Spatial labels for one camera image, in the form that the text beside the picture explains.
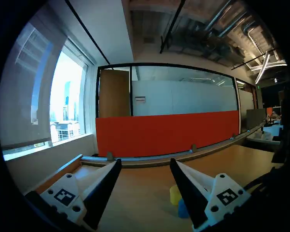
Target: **orange panel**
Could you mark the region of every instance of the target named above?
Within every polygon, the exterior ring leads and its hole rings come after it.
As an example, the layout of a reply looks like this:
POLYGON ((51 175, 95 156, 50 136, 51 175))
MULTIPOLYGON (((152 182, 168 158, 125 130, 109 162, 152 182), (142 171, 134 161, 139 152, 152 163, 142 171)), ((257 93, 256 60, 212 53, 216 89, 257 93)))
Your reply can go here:
POLYGON ((272 107, 267 108, 266 113, 271 116, 273 113, 273 108, 272 107))
POLYGON ((144 157, 190 150, 239 132, 239 112, 96 118, 99 155, 144 157))

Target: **window blind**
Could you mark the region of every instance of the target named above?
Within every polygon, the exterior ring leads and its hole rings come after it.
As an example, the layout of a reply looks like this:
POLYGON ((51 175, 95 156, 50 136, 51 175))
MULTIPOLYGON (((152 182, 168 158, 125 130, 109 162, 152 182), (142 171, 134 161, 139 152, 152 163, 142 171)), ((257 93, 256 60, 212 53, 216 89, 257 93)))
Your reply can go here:
POLYGON ((0 83, 3 150, 51 140, 51 83, 66 39, 53 23, 51 13, 41 9, 14 43, 0 83))

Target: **table surface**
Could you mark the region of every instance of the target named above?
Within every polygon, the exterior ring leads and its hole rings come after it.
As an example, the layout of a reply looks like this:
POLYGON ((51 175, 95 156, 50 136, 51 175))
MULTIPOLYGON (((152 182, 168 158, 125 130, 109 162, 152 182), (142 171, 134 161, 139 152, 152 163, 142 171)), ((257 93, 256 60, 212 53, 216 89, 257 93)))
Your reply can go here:
MULTIPOLYGON (((272 152, 233 145, 185 164, 212 177, 224 172, 245 186, 277 166, 272 157, 272 152)), ((83 165, 74 174, 80 178, 97 169, 83 165)), ((175 184, 169 166, 122 169, 98 231, 191 232, 191 220, 179 218, 170 203, 170 187, 175 184)))

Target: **paper sign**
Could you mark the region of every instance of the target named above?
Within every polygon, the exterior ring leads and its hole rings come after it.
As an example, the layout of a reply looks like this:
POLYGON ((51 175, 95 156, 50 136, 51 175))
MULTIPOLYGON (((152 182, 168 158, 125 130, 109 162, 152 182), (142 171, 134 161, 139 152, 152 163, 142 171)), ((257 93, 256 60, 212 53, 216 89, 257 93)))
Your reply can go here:
POLYGON ((136 103, 145 103, 145 97, 135 97, 135 102, 136 103))

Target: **yellow cup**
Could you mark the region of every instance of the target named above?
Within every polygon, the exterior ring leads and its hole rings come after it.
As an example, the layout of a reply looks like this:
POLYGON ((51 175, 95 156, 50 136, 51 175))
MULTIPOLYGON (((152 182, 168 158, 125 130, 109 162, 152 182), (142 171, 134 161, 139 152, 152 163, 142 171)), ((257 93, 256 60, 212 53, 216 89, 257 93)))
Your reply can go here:
POLYGON ((170 188, 170 201, 172 205, 178 205, 181 198, 181 193, 179 192, 177 185, 172 186, 170 188))

